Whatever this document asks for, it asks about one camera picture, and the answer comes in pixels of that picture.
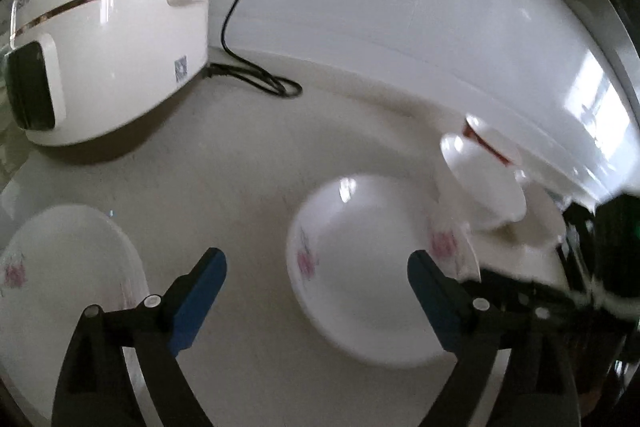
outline pink flower pattern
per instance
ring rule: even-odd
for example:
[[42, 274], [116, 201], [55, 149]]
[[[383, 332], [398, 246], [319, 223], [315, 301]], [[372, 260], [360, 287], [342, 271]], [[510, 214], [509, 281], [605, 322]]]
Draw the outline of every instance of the pink flower pattern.
[[316, 274], [316, 266], [319, 264], [318, 259], [311, 253], [306, 238], [306, 233], [302, 232], [302, 247], [298, 250], [298, 269], [304, 280], [310, 281]]
[[458, 242], [453, 232], [431, 233], [431, 254], [436, 259], [446, 259], [458, 253]]
[[27, 273], [24, 269], [24, 263], [8, 265], [4, 268], [4, 286], [7, 288], [22, 288], [27, 281]]

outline black cable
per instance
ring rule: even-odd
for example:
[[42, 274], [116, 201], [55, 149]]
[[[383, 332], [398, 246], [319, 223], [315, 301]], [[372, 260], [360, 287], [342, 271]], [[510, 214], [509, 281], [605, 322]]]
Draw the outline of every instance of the black cable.
[[302, 86], [299, 83], [289, 80], [283, 76], [274, 76], [269, 71], [265, 70], [254, 64], [246, 58], [242, 58], [235, 54], [229, 46], [226, 45], [226, 28], [228, 27], [229, 20], [233, 15], [240, 0], [234, 0], [231, 8], [226, 14], [225, 21], [222, 25], [222, 31], [220, 32], [220, 42], [226, 53], [242, 62], [244, 66], [233, 66], [231, 64], [220, 64], [218, 62], [212, 62], [209, 64], [208, 73], [210, 76], [233, 76], [238, 80], [247, 82], [257, 89], [262, 90], [270, 95], [280, 98], [295, 98], [302, 94]]

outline white bowl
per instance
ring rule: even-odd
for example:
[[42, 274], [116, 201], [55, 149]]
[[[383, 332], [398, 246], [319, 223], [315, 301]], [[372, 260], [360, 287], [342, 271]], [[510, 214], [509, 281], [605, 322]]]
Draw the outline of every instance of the white bowl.
[[331, 181], [305, 201], [287, 237], [287, 267], [306, 315], [364, 362], [412, 367], [443, 353], [407, 278], [415, 250], [479, 280], [463, 230], [415, 185], [383, 176]]
[[489, 126], [484, 120], [471, 114], [466, 115], [465, 123], [467, 128], [463, 134], [466, 137], [477, 141], [482, 146], [486, 146], [490, 152], [498, 153], [498, 155], [505, 158], [508, 163], [513, 165], [522, 164], [522, 157], [520, 156], [518, 146], [505, 135]]
[[[90, 304], [131, 308], [147, 295], [142, 263], [124, 232], [82, 204], [52, 206], [28, 220], [0, 256], [2, 379], [35, 425], [51, 418], [60, 368]], [[136, 391], [144, 385], [125, 349]]]
[[472, 230], [491, 230], [521, 220], [527, 211], [513, 170], [475, 141], [458, 134], [440, 140], [436, 165], [440, 203]]
[[516, 240], [539, 250], [555, 248], [566, 235], [562, 213], [542, 185], [526, 176], [520, 179], [520, 185], [527, 200], [527, 214], [511, 225]]

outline screw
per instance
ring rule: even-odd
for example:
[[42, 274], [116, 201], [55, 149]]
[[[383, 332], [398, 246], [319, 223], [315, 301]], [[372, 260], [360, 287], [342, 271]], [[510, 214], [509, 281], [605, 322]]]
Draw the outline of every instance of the screw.
[[551, 313], [546, 308], [536, 308], [534, 313], [536, 314], [536, 317], [542, 321], [546, 321], [551, 317]]
[[473, 304], [474, 304], [474, 308], [479, 312], [485, 312], [491, 307], [491, 304], [489, 304], [489, 301], [481, 297], [474, 299]]
[[100, 312], [100, 308], [98, 306], [96, 306], [95, 304], [92, 304], [91, 306], [87, 306], [84, 309], [84, 316], [88, 319], [92, 319], [95, 317], [95, 315], [97, 315]]
[[155, 308], [160, 304], [162, 298], [159, 295], [149, 295], [145, 299], [145, 307], [146, 308]]

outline white rice cooker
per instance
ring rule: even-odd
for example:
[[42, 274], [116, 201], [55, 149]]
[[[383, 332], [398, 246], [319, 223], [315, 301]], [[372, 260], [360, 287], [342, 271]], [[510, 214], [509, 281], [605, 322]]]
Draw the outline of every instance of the white rice cooker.
[[4, 76], [29, 140], [106, 134], [207, 62], [207, 0], [14, 0]]

